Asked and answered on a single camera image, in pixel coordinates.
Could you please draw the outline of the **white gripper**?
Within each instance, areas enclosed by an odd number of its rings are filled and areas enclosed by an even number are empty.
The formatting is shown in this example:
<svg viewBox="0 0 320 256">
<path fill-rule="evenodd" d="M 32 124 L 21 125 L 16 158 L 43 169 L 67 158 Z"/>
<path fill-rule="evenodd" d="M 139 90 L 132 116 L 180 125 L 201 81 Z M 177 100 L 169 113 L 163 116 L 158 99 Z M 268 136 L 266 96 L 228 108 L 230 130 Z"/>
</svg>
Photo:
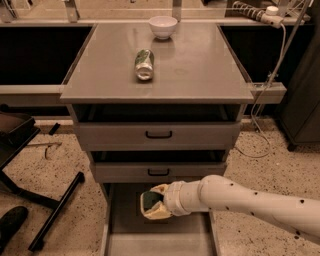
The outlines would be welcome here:
<svg viewBox="0 0 320 256">
<path fill-rule="evenodd" d="M 152 192 L 164 194 L 164 203 L 159 201 L 153 206 L 143 207 L 143 216 L 149 220 L 163 220 L 174 216 L 189 215 L 202 210 L 198 196 L 200 182 L 177 181 L 170 185 L 160 184 L 151 188 Z"/>
</svg>

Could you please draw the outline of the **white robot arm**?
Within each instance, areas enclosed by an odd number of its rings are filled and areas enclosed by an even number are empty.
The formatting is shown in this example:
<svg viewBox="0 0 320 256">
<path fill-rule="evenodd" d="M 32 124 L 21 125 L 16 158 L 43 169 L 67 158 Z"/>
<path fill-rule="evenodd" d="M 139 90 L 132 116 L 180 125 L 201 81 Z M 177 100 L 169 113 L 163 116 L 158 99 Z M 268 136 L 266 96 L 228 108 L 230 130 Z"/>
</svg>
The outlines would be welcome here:
<svg viewBox="0 0 320 256">
<path fill-rule="evenodd" d="M 149 220 L 198 212 L 231 211 L 253 216 L 315 244 L 320 241 L 320 201 L 246 188 L 219 175 L 160 184 L 140 196 Z"/>
</svg>

